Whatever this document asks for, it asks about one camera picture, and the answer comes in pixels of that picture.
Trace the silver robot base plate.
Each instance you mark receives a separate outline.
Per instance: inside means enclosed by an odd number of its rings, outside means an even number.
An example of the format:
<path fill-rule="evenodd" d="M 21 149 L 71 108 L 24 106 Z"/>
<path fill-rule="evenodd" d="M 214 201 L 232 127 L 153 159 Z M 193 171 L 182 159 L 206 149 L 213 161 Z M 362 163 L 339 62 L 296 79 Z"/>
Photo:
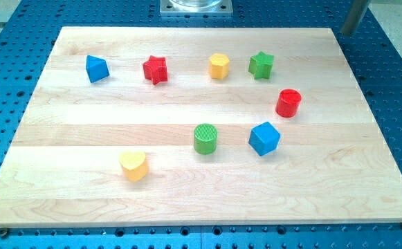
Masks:
<path fill-rule="evenodd" d="M 232 16 L 231 0 L 159 0 L 160 16 Z"/>

